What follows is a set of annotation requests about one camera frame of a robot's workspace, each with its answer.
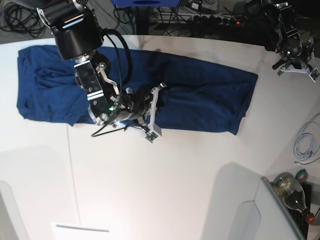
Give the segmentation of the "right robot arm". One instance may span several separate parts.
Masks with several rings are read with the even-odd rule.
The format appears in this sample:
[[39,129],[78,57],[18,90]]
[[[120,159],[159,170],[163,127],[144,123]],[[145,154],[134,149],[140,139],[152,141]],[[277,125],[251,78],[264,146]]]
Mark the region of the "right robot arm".
[[[165,83],[151,89],[141,87],[137,92],[127,87],[133,71],[129,47],[118,31],[99,26],[85,0],[24,0],[22,5],[35,9],[51,30],[61,58],[75,61],[75,81],[86,93],[93,123],[101,128],[118,122],[135,124],[150,142],[162,135],[156,124],[156,110]],[[127,76],[119,81],[110,78],[110,61],[98,52],[104,38],[111,35],[122,42],[128,64]]]

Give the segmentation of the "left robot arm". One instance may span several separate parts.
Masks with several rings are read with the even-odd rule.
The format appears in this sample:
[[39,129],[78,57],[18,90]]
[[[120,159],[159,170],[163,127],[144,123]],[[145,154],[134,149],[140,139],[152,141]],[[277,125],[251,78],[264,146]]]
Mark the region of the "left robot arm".
[[255,23],[265,23],[269,44],[265,49],[279,54],[280,59],[272,66],[281,76],[283,73],[306,74],[315,82],[320,71],[315,64],[316,37],[310,34],[301,38],[297,29],[298,14],[288,0],[251,0],[243,7],[246,18]]

